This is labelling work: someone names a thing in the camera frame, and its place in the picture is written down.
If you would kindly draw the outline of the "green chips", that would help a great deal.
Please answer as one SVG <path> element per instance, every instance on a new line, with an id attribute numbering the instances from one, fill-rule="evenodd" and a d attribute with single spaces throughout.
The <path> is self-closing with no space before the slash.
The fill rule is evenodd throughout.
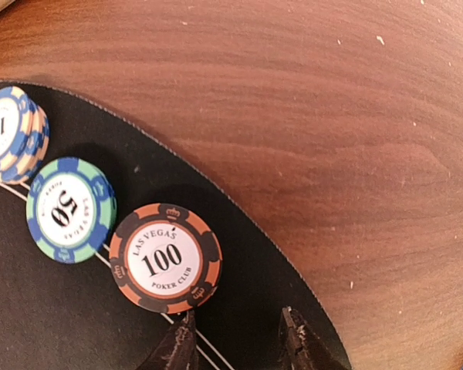
<path id="1" fill-rule="evenodd" d="M 63 264 L 93 257 L 110 235 L 116 215 L 115 192 L 105 174 L 71 156 L 45 165 L 26 201 L 32 239 L 47 257 Z"/>

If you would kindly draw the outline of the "blue chips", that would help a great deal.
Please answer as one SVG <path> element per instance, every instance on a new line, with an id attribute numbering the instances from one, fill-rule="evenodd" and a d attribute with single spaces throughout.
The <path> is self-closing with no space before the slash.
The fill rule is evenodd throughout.
<path id="1" fill-rule="evenodd" d="M 44 110 L 17 86 L 0 89 L 0 182 L 26 182 L 40 168 L 49 145 Z"/>

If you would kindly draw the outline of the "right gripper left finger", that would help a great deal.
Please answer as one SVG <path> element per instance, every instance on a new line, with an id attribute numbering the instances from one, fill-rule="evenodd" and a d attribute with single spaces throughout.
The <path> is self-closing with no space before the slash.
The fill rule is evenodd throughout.
<path id="1" fill-rule="evenodd" d="M 198 368 L 194 312 L 188 311 L 166 331 L 159 345 L 138 370 L 194 370 Z"/>

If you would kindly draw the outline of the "orange hundred chip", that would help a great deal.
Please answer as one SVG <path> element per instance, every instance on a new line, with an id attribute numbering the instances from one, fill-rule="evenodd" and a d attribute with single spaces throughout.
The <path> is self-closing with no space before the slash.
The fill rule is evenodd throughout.
<path id="1" fill-rule="evenodd" d="M 135 305 L 179 314 L 217 290 L 223 256 L 215 233 L 194 212 L 169 203 L 137 208 L 110 241 L 111 271 Z"/>

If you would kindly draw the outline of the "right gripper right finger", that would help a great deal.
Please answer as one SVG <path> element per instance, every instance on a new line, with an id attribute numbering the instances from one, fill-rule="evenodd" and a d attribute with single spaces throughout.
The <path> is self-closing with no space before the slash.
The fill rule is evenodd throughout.
<path id="1" fill-rule="evenodd" d="M 282 369 L 340 370 L 341 365 L 329 352 L 308 321 L 298 310 L 282 309 L 279 322 Z"/>

